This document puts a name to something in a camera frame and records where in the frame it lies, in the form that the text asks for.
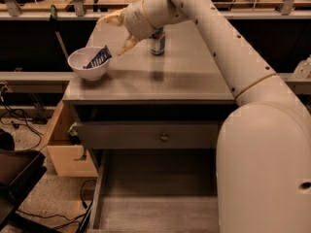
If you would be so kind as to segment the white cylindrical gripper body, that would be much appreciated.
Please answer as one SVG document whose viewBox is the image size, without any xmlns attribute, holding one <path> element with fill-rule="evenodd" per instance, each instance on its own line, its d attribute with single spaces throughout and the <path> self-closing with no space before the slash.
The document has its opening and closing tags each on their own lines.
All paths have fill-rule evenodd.
<svg viewBox="0 0 311 233">
<path fill-rule="evenodd" d="M 138 40 L 149 38 L 156 32 L 157 7 L 147 1 L 129 4 L 124 11 L 124 26 Z"/>
</svg>

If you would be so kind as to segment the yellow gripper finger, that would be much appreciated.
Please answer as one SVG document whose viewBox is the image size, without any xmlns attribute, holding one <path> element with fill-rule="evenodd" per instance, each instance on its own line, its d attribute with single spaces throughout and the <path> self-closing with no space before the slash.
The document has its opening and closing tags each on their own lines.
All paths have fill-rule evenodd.
<svg viewBox="0 0 311 233">
<path fill-rule="evenodd" d="M 140 40 L 134 37 L 133 35 L 128 35 L 125 38 L 121 48 L 117 51 L 117 56 L 121 56 L 127 51 L 133 49 L 139 42 Z"/>
<path fill-rule="evenodd" d="M 97 24 L 106 23 L 114 26 L 122 26 L 124 23 L 124 9 L 113 11 L 101 17 Z"/>
</svg>

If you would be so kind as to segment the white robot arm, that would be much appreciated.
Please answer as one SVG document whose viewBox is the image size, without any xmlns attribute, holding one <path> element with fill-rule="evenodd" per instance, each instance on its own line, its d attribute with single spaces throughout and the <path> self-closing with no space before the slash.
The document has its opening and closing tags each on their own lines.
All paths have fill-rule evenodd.
<svg viewBox="0 0 311 233">
<path fill-rule="evenodd" d="M 223 123 L 216 175 L 221 233 L 311 233 L 311 117 L 211 0 L 142 0 L 103 16 L 132 49 L 160 27 L 191 20 L 238 108 Z"/>
</svg>

